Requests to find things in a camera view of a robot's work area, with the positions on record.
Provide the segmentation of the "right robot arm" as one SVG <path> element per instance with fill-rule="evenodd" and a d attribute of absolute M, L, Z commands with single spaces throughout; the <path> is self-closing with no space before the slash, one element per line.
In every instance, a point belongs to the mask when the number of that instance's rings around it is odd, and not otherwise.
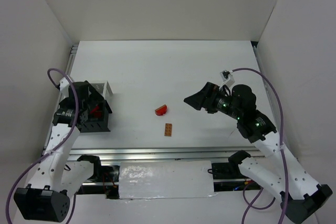
<path fill-rule="evenodd" d="M 239 172 L 254 180 L 280 202 L 285 215 L 293 223 L 303 223 L 320 209 L 332 195 L 327 184 L 320 184 L 301 166 L 286 145 L 280 144 L 280 134 L 272 121 L 256 107 L 256 96 L 244 84 L 235 85 L 227 93 L 218 85 L 207 82 L 197 93 L 184 99 L 196 110 L 222 112 L 237 120 L 243 138 L 269 160 L 276 173 L 257 163 L 250 154 L 239 151 L 229 162 Z"/>

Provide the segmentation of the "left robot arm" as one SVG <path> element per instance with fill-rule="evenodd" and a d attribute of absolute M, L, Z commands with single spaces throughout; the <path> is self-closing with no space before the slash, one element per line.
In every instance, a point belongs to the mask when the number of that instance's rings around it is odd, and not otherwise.
<path fill-rule="evenodd" d="M 60 91 L 65 98 L 54 114 L 43 160 L 27 185 L 14 192 L 14 202 L 26 220 L 63 222 L 70 199 L 82 183 L 102 178 L 98 156 L 81 155 L 70 163 L 67 160 L 81 133 L 109 132 L 110 106 L 88 81 L 68 84 L 63 79 Z"/>

